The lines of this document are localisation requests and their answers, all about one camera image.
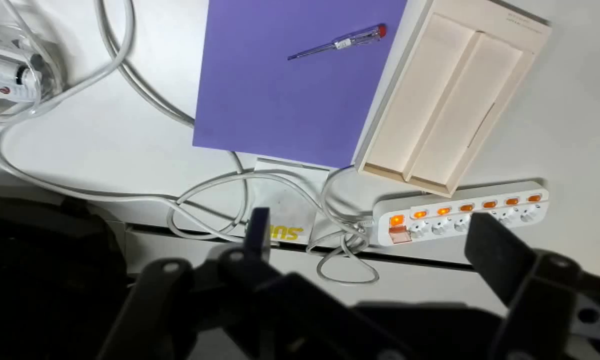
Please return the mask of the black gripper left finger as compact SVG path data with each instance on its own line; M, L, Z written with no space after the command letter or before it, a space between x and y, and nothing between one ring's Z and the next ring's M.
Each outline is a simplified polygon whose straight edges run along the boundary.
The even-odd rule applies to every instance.
M262 260L270 258L270 211L269 209L254 209L247 238L244 238L244 249L261 256Z

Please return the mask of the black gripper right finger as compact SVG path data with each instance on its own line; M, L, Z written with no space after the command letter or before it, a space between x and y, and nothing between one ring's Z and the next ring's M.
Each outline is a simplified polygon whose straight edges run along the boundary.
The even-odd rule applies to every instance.
M471 216L465 256L505 305L514 301L534 264L534 251L486 213Z

